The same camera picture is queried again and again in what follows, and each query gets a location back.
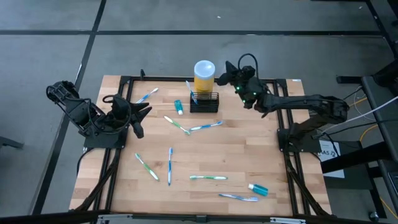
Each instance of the gray floor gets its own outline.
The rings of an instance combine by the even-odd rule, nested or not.
[[[1,0],[0,29],[82,29],[93,26],[100,0]],[[384,1],[375,7],[391,36],[394,15]],[[108,0],[100,30],[377,30],[365,3],[292,0]],[[88,36],[0,35],[0,136],[25,142],[23,150],[0,151],[0,216],[29,213],[57,131],[61,111],[45,97],[45,87],[74,81]],[[380,38],[234,35],[97,36],[80,94],[96,99],[103,75],[192,76],[193,65],[211,60],[220,75],[225,60],[250,52],[264,78],[300,78],[306,94],[344,97],[355,85],[337,85],[336,75],[370,75],[392,61]],[[367,111],[368,103],[359,110]],[[350,117],[359,115],[351,110]],[[357,140],[365,128],[335,139]],[[364,145],[381,140],[371,131]],[[44,206],[45,213],[68,210],[83,138],[69,126]],[[382,180],[382,197],[391,204]],[[374,210],[367,191],[328,189],[333,213],[368,219]],[[394,217],[387,214],[387,222]],[[159,221],[135,221],[159,223]]]

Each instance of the wooden tabletop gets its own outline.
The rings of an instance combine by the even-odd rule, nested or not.
[[[102,110],[110,110],[110,104],[103,103],[102,98],[117,93],[119,81],[120,76],[104,76],[97,100],[97,106]],[[300,80],[287,80],[287,86],[290,96],[304,94]],[[285,164],[277,143],[276,113],[261,119],[257,111],[244,109],[239,96],[229,85],[214,85],[213,91],[220,94],[218,113],[189,113],[190,99],[185,82],[135,81],[131,102],[156,87],[159,87],[158,92],[146,100],[153,109],[142,122],[145,137],[136,138],[130,127],[119,162],[112,212],[292,215]],[[183,103],[184,114],[181,116],[175,110],[175,100]],[[306,110],[293,110],[292,113],[295,122],[309,118]],[[217,121],[224,123],[187,136],[167,122],[165,115],[186,129]],[[168,186],[170,147],[174,153],[172,184]],[[160,182],[135,158],[136,152],[154,170]],[[330,212],[319,160],[308,153],[300,155],[306,186],[323,209]],[[104,149],[94,149],[83,158],[70,208],[79,206],[96,185],[103,156]],[[227,176],[228,180],[190,180],[191,175]],[[267,187],[269,195],[262,197],[252,193],[248,184]],[[104,208],[107,189],[105,185],[100,208]],[[296,186],[298,207],[303,212],[299,192]],[[218,196],[221,193],[256,196],[259,201],[243,202]]]

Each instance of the toothbrush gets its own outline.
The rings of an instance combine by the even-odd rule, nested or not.
[[[146,98],[148,98],[149,96],[151,96],[151,94],[157,92],[157,90],[159,90],[159,88],[154,88],[154,90],[152,90],[150,93],[146,94],[144,97],[142,97],[139,101],[137,101],[136,103],[142,103],[144,100],[146,100]]]
[[[173,154],[173,148],[171,147],[169,149],[169,176],[168,176],[168,182],[169,186],[172,183],[172,154]]]
[[[197,99],[195,99],[195,96],[193,95],[193,92],[192,92],[192,90],[191,90],[191,86],[189,85],[189,82],[188,82],[188,81],[185,81],[185,83],[187,84],[187,87],[188,87],[189,91],[191,92],[191,97],[192,97],[193,101],[194,101],[195,104],[197,105],[197,104],[198,104],[198,101],[197,101]]]
[[[201,130],[201,129],[204,129],[204,128],[210,128],[210,127],[214,127],[214,126],[218,126],[218,125],[222,125],[222,124],[223,124],[223,121],[219,121],[219,122],[214,123],[214,124],[206,124],[206,125],[203,125],[203,126],[197,126],[197,127],[189,129],[189,131],[197,131],[197,130]]]
[[[181,127],[180,124],[178,124],[177,122],[173,121],[173,120],[172,120],[171,118],[169,118],[168,116],[164,116],[164,118],[165,118],[168,122],[174,124],[175,126],[179,127],[180,129],[182,129],[182,130],[185,132],[185,134],[187,134],[187,135],[190,135],[190,134],[191,134],[189,131],[185,130],[183,127]]]
[[[197,176],[197,175],[192,175],[189,177],[191,180],[196,180],[196,179],[210,179],[210,180],[226,180],[228,177],[215,177],[215,176]]]
[[[230,194],[218,194],[218,195],[222,196],[222,197],[235,198],[235,199],[242,200],[242,201],[245,201],[245,202],[258,202],[259,201],[259,199],[257,197],[245,198],[245,197],[242,197],[242,196],[230,195]]]
[[[141,156],[140,156],[138,153],[136,153],[136,158],[142,163],[142,165],[144,165],[145,169],[148,170],[148,172],[154,177],[154,179],[157,180],[157,181],[159,181],[159,178],[157,178],[155,172],[152,171],[152,170],[149,168],[149,166],[148,166],[146,163],[144,163],[144,161],[142,161]]]

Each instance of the yellow cup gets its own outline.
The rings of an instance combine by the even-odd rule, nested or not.
[[[193,68],[195,72],[194,86],[199,93],[209,93],[213,91],[214,73],[216,67],[207,60],[201,60]]]

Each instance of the white wire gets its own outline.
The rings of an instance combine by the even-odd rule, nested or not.
[[[356,107],[356,94],[357,93],[355,93],[354,94],[354,107],[355,107],[355,109],[356,109],[356,111],[360,114],[360,115],[362,115],[362,113],[359,111],[359,109],[358,109],[358,107]],[[363,116],[364,118],[366,118],[366,119],[368,119],[368,120],[371,120],[371,121],[375,121],[375,119],[372,119],[372,118],[368,118],[367,116]]]
[[[340,125],[342,125],[342,124],[348,123],[348,122],[353,121],[353,120],[356,120],[356,119],[358,119],[358,118],[362,118],[363,116],[366,116],[366,115],[368,115],[368,114],[370,114],[370,113],[373,113],[373,112],[375,112],[375,111],[377,111],[377,110],[379,110],[379,109],[381,109],[381,108],[387,106],[389,103],[393,102],[393,101],[396,100],[396,99],[398,99],[398,96],[396,96],[395,98],[389,100],[387,103],[384,103],[383,105],[381,105],[381,106],[377,107],[376,109],[373,109],[373,110],[371,110],[371,111],[369,111],[369,112],[367,112],[367,113],[365,113],[365,114],[359,115],[359,116],[357,116],[357,117],[355,117],[355,118],[351,118],[351,119],[349,119],[349,120],[347,120],[347,121],[345,121],[345,122],[343,122],[343,123],[332,125],[332,126],[330,126],[329,128],[326,128],[325,130],[323,130],[323,131],[319,134],[319,136],[321,136],[323,133],[329,131],[329,130],[332,129],[332,128],[335,128],[335,127],[340,126]]]

